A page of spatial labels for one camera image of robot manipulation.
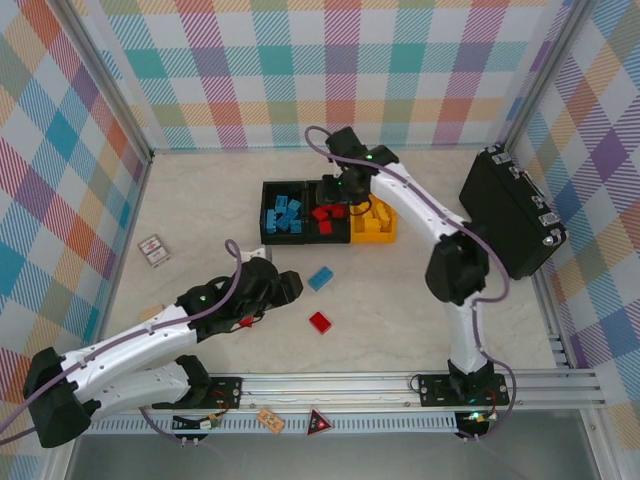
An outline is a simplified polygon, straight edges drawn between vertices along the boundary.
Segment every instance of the yellow block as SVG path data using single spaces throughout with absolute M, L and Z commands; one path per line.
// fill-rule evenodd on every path
M 368 203 L 351 207 L 351 243 L 393 243 L 396 239 L 396 212 L 382 200 L 369 195 Z

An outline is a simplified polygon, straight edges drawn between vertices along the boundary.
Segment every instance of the purple cable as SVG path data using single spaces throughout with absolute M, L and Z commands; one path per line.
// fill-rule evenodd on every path
M 315 125 L 311 125 L 309 127 L 307 127 L 304 131 L 304 138 L 307 142 L 307 145 L 315 152 L 331 159 L 331 160 L 335 160 L 338 162 L 344 162 L 346 164 L 351 164 L 351 165 L 362 165 L 365 167 L 370 167 L 370 168 L 375 168 L 376 170 L 380 170 L 383 173 L 386 173 L 387 175 L 395 178 L 396 180 L 398 180 L 400 183 L 402 183 L 403 185 L 406 185 L 407 188 L 409 188 L 409 190 L 411 190 L 413 193 L 415 193 L 418 198 L 420 198 L 420 200 L 422 200 L 431 210 L 433 210 L 436 215 L 438 215 L 438 217 L 440 217 L 440 219 L 442 219 L 443 222 L 446 222 L 447 224 L 451 225 L 453 228 L 461 231 L 462 233 L 464 233 L 465 235 L 467 235 L 468 237 L 472 238 L 478 245 L 480 245 L 480 247 L 482 247 L 482 249 L 487 252 L 487 255 L 489 255 L 489 257 L 495 262 L 496 266 L 498 267 L 498 271 L 500 272 L 500 275 L 502 277 L 502 283 L 503 283 L 503 287 L 504 290 L 503 292 L 498 295 L 497 297 L 479 297 L 479 298 L 475 298 L 472 300 L 471 302 L 471 321 L 473 323 L 473 336 L 476 342 L 476 348 L 478 349 L 478 351 L 482 354 L 482 356 L 484 358 L 486 358 L 488 361 L 493 362 L 496 365 L 499 365 L 500 367 L 504 368 L 507 373 L 509 374 L 509 377 L 511 377 L 511 382 L 512 382 L 512 395 L 511 395 L 511 401 L 509 402 L 509 406 L 507 407 L 507 411 L 504 413 L 504 415 L 502 415 L 500 417 L 500 421 L 496 422 L 496 424 L 493 426 L 493 428 L 491 430 L 489 430 L 489 432 L 487 432 L 484 437 L 489 437 L 493 434 L 495 434 L 496 431 L 498 431 L 501 427 L 502 424 L 504 423 L 504 421 L 511 415 L 511 412 L 513 411 L 513 407 L 515 406 L 516 403 L 516 391 L 517 391 L 517 385 L 516 385 L 516 375 L 515 373 L 513 373 L 513 370 L 511 369 L 511 367 L 509 367 L 509 365 L 507 365 L 506 363 L 497 360 L 495 358 L 493 358 L 491 355 L 489 355 L 485 349 L 484 346 L 482 345 L 482 342 L 480 341 L 480 330 L 478 327 L 478 303 L 498 303 L 501 302 L 502 300 L 504 300 L 505 298 L 507 298 L 507 295 L 509 295 L 509 274 L 507 273 L 507 270 L 504 268 L 504 265 L 502 264 L 502 262 L 500 261 L 500 258 L 498 257 L 498 255 L 493 251 L 493 249 L 482 239 L 480 238 L 476 233 L 472 232 L 471 230 L 469 230 L 468 228 L 466 228 L 464 225 L 460 225 L 459 223 L 451 220 L 444 212 L 442 212 L 442 210 L 440 210 L 438 208 L 437 205 L 435 205 L 430 199 L 429 197 L 427 197 L 418 187 L 416 187 L 414 184 L 410 183 L 409 181 L 407 181 L 406 178 L 404 178 L 402 175 L 394 172 L 393 170 L 383 167 L 381 165 L 378 165 L 376 163 L 373 162 L 367 162 L 366 160 L 359 160 L 359 159 L 354 159 L 354 158 L 346 158 L 346 157 L 340 157 L 338 155 L 333 155 L 332 153 L 326 152 L 324 150 L 322 150 L 320 147 L 317 147 L 316 145 L 313 144 L 313 142 L 311 141 L 311 138 L 309 137 L 309 133 L 313 130 L 319 131 L 324 133 L 325 135 L 329 136 L 331 135 L 331 132 L 329 132 L 328 130 L 325 130 L 322 127 L 318 127 Z
M 225 303 L 227 303 L 227 301 L 231 298 L 231 295 L 233 295 L 233 293 L 236 290 L 236 287 L 238 286 L 238 282 L 240 281 L 240 272 L 241 272 L 241 268 L 242 268 L 242 258 L 240 257 L 240 247 L 238 246 L 238 244 L 231 240 L 228 239 L 224 242 L 224 246 L 227 250 L 227 252 L 229 252 L 229 254 L 234 257 L 236 259 L 236 273 L 233 276 L 233 281 L 231 282 L 231 287 L 229 288 L 229 290 L 227 291 L 227 293 L 224 294 L 224 296 L 220 299 L 220 301 L 218 301 L 215 305 L 212 305 L 211 308 L 208 308 L 207 310 L 204 310 L 200 313 L 196 313 L 195 315 L 190 315 L 187 317 L 183 317 L 183 318 L 177 318 L 175 320 L 167 320 L 166 322 L 162 322 L 157 324 L 153 329 L 152 332 L 160 330 L 162 328 L 166 328 L 166 327 L 171 327 L 173 325 L 179 325 L 182 323 L 189 323 L 192 322 L 194 320 L 199 320 L 202 317 L 206 317 L 207 315 L 212 314 L 213 312 L 217 311 L 220 307 L 222 307 Z M 149 332 L 147 331 L 147 329 L 145 328 L 141 328 L 140 330 L 136 330 L 134 332 L 131 332 L 127 335 L 124 335 L 123 337 L 117 338 L 116 340 L 113 340 L 112 342 L 107 343 L 106 345 L 103 345 L 102 347 L 98 348 L 97 350 L 91 352 L 90 354 L 88 354 L 85 358 L 84 361 L 85 362 L 90 362 L 92 360 L 95 360 L 95 358 L 106 352 L 107 350 L 116 347 L 124 342 L 127 342 L 129 340 L 132 340 L 134 338 L 137 338 L 141 335 L 148 335 Z M 29 408 L 29 405 L 31 405 L 33 402 L 35 402 L 44 392 L 46 392 L 47 390 L 49 390 L 51 387 L 53 387 L 54 385 L 56 385 L 58 382 L 62 381 L 63 379 L 65 379 L 69 374 L 75 372 L 76 370 L 78 370 L 81 367 L 80 363 L 74 363 L 73 365 L 71 365 L 69 368 L 67 368 L 65 371 L 63 371 L 62 373 L 56 375 L 54 378 L 52 378 L 51 380 L 49 380 L 47 383 L 45 383 L 44 385 L 42 385 L 40 388 L 38 388 L 33 395 L 31 395 L 29 398 L 27 398 L 24 402 L 22 402 L 22 404 L 16 408 L 11 415 L 9 415 L 9 417 L 2 422 L 2 424 L 0 424 L 0 435 L 2 435 L 7 428 L 9 428 L 9 425 L 11 425 L 13 422 L 16 421 L 16 419 L 22 414 L 22 412 L 24 412 L 27 408 Z M 18 440 L 19 438 L 22 438 L 25 435 L 28 435 L 29 433 L 32 433 L 31 431 L 25 430 L 24 432 L 14 436 L 14 437 L 10 437 L 8 439 L 2 440 L 2 442 L 6 442 L 9 443 L 9 441 L 14 441 L 14 440 Z

